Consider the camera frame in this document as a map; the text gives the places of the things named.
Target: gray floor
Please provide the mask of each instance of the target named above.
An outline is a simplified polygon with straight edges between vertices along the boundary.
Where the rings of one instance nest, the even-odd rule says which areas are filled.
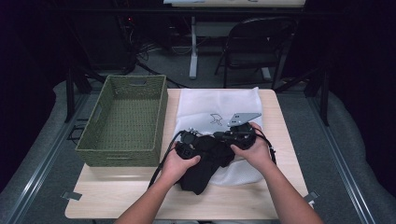
[[[216,64],[219,59],[219,49],[206,48],[205,44],[199,51],[198,78],[190,80],[190,54],[175,54],[174,52],[155,49],[142,55],[151,69],[168,75],[174,81],[191,88],[221,88],[222,77],[214,76]],[[148,72],[136,67],[132,75],[147,75]],[[249,74],[251,78],[260,80],[261,74],[253,71],[233,72],[237,74]],[[77,101],[81,109],[74,117],[70,125],[83,124],[91,114],[101,84],[92,80],[96,87],[91,95],[76,93]],[[270,84],[254,85],[261,89],[268,89]],[[352,200],[353,191],[349,190],[347,182],[340,175],[340,170],[334,162],[332,144],[328,136],[323,132],[320,120],[317,119],[315,104],[317,99],[306,99],[302,93],[304,83],[292,88],[288,92],[277,95],[282,108],[290,137],[296,150],[297,158],[301,165],[304,180],[309,191],[314,190],[320,196],[316,199],[315,209],[324,219],[325,223],[396,223],[396,202],[375,181],[375,176],[365,162],[364,144],[361,141],[359,130],[353,119],[346,112],[342,103],[331,94],[329,102],[329,122],[332,136],[339,147],[347,167],[354,177],[359,193],[366,203],[367,211],[373,219],[364,221],[360,217],[359,209]],[[6,189],[0,195],[0,220],[17,223],[92,223],[90,220],[71,220],[64,216],[67,200],[61,198],[64,191],[73,191],[77,182],[82,160],[74,152],[75,144],[65,140],[64,130],[70,129],[70,125],[64,124],[65,118],[65,84],[61,83],[55,89],[57,102],[51,116],[37,137],[35,144],[26,156],[20,169],[9,182]],[[50,154],[52,148],[57,148],[56,153]],[[49,171],[43,173],[41,184],[35,186],[35,190],[26,191],[32,187],[30,180],[37,172],[37,167],[42,167],[43,160],[51,155],[53,162],[48,165]],[[112,220],[98,220],[98,223],[111,223]]]

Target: green wicker basket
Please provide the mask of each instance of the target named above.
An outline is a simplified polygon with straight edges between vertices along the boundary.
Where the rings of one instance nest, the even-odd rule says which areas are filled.
[[[89,166],[157,166],[163,142],[166,76],[109,76],[76,152]]]

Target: person's right hand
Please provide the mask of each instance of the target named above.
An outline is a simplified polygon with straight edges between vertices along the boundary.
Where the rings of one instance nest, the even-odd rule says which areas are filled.
[[[254,129],[262,129],[258,124],[254,122],[250,122],[250,125]],[[256,134],[262,135],[258,130],[255,130]],[[266,162],[272,162],[269,154],[268,145],[260,137],[256,137],[256,142],[248,149],[242,150],[236,145],[231,145],[231,149],[233,150],[235,155],[245,158],[247,162],[250,163],[250,165],[258,170],[260,170],[260,167],[262,167],[262,165]]]

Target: person's left hand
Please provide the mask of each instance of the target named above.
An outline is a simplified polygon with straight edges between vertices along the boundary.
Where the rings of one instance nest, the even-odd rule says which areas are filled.
[[[186,173],[190,167],[196,165],[200,159],[200,156],[195,156],[189,160],[183,160],[177,155],[176,150],[172,149],[166,158],[165,164],[163,165],[160,179],[166,181],[166,183],[172,186]]]

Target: gray carpet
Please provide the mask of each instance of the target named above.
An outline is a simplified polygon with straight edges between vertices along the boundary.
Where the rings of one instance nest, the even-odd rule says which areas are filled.
[[[222,77],[213,73],[219,59],[219,49],[213,46],[202,45],[199,51],[198,78],[190,80],[190,54],[175,54],[165,50],[154,50],[147,55],[148,59],[141,62],[151,69],[168,75],[178,83],[192,88],[221,88]],[[136,67],[132,75],[147,75],[148,72]],[[260,73],[234,72],[231,82],[237,80],[236,74],[249,74],[253,79],[261,80]],[[100,89],[101,84],[93,81],[92,85]],[[270,84],[254,85],[261,89],[268,89]],[[28,183],[35,168],[42,161],[48,150],[56,140],[57,133],[64,128],[65,118],[65,90],[64,83],[55,88],[57,103],[52,114],[37,137],[29,154],[26,156],[19,171],[9,182],[7,188],[0,195],[0,220],[7,220],[14,205],[18,202],[23,189]],[[297,85],[286,93],[277,95],[282,113],[290,131],[290,137],[296,150],[297,158],[301,165],[304,180],[309,191],[314,190],[320,196],[316,199],[315,209],[324,219],[325,223],[361,223],[347,189],[340,177],[332,155],[329,142],[320,129],[318,121],[309,106],[307,99],[302,94],[304,83]],[[87,103],[83,106],[78,119],[87,119],[94,106],[99,91],[93,91]],[[375,181],[375,176],[365,162],[364,144],[361,141],[359,130],[353,119],[346,112],[342,103],[331,94],[329,102],[329,122],[332,133],[341,148],[346,162],[356,178],[361,193],[367,206],[375,217],[376,223],[396,223],[396,202]],[[76,125],[83,124],[77,120]],[[55,163],[40,186],[37,195],[29,204],[25,216],[21,216],[21,223],[92,223],[90,220],[71,220],[64,216],[67,200],[61,198],[64,191],[72,191],[81,167],[82,160],[74,152],[75,144],[63,139],[59,147],[59,154]],[[98,223],[111,223],[112,220],[98,220]]]

